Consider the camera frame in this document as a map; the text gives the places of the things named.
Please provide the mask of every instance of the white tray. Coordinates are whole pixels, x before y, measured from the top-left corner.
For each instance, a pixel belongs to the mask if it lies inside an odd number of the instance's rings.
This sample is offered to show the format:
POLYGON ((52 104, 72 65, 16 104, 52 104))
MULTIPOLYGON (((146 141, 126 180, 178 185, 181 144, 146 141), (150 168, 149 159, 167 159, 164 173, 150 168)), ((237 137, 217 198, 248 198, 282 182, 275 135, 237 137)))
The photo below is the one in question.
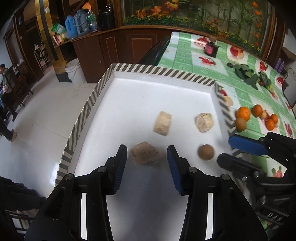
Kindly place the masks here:
MULTIPOLYGON (((166 149, 174 145, 181 157, 205 174, 220 176, 227 173, 216 161, 221 153, 231 154, 227 110, 223 100, 217 97, 218 87, 214 81, 203 76, 156 66, 117 64, 110 68, 88 100, 89 103, 86 103, 85 108, 91 108, 91 112, 85 126, 83 111, 85 116, 89 111, 82 110, 62 160, 70 158, 75 150, 68 172, 75 176, 89 174, 103 166, 109 157, 115 156, 120 144, 125 144, 128 159, 120 189, 116 195, 107 196, 114 240, 177 241, 188 197, 180 196, 175 190, 165 156, 166 149), (160 111, 173 116, 167 136, 153 132, 160 111), (200 113, 213 115, 215 124, 208 132, 201 133, 195 126, 194 120, 200 113), (136 165, 130 151, 143 141, 155 146, 163 160, 136 165), (215 157, 210 161, 201 160, 197 155, 198 147, 204 144, 210 144, 215 149, 215 157)), ((82 238, 87 239, 85 201, 83 195, 81 230, 82 238)), ((208 214, 207 238, 210 238, 212 208, 209 208, 208 214)))

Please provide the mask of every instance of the purple bottle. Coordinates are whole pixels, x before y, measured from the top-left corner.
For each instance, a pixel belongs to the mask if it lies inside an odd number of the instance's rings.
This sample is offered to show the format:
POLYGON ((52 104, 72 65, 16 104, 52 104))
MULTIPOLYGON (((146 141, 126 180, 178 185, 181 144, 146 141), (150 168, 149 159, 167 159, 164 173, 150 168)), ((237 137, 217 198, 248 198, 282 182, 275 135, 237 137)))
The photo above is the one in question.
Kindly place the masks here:
POLYGON ((283 61, 283 62, 281 62, 280 66, 278 68, 278 72, 281 73, 283 71, 284 67, 285 67, 285 62, 283 61))
POLYGON ((277 71, 279 69, 279 66, 281 64, 281 58, 278 58, 278 60, 276 61, 276 65, 274 67, 274 69, 277 71))

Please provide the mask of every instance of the white bucket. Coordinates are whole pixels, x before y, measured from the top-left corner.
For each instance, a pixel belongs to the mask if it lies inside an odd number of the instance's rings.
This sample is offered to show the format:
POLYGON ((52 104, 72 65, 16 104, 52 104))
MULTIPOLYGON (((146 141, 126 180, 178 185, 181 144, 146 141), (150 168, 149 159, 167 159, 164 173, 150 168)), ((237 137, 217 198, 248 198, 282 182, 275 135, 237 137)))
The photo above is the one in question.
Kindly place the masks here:
POLYGON ((65 70, 68 73, 69 79, 77 86, 86 83, 84 73, 81 69, 79 59, 74 59, 66 64, 65 70))

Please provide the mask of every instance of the glass display case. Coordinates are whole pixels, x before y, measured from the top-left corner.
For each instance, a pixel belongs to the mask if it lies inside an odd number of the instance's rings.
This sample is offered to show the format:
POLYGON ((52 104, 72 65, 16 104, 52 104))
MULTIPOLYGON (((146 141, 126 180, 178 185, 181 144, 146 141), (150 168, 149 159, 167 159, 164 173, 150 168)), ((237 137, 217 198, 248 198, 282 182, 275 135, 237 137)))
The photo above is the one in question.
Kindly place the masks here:
POLYGON ((166 25, 216 35, 261 56, 272 7, 267 0, 121 0, 123 25, 166 25))

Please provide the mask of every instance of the green checkered tablecloth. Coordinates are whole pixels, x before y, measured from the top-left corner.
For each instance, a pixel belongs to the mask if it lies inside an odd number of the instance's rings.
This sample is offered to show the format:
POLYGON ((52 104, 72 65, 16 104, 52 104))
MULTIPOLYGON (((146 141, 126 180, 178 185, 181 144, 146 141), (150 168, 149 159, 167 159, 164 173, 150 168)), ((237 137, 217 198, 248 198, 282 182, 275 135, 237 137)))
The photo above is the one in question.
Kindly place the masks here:
MULTIPOLYGON (((167 46, 159 66, 192 72, 199 75, 215 79, 223 88, 227 96, 233 101, 230 112, 233 119, 236 119, 235 113, 241 106, 252 108, 259 104, 267 110, 269 115, 275 113, 279 118, 279 127, 273 132, 295 138, 296 119, 294 113, 282 92, 282 76, 269 65, 253 55, 243 52, 237 54, 237 49, 231 45, 217 41, 219 50, 216 58, 211 58, 204 54, 203 46, 198 44, 202 41, 208 41, 203 36, 173 32, 170 43, 167 46), (271 79, 275 90, 275 96, 265 88, 257 84, 258 90, 245 84, 226 64, 247 64, 255 72, 265 71, 271 79)), ((251 118, 247 122, 247 129, 239 134, 258 140, 265 136, 268 130, 265 122, 260 118, 251 118)), ((286 168, 280 167, 279 163, 268 157, 252 157, 253 163, 260 165, 268 176, 281 177, 286 168)))

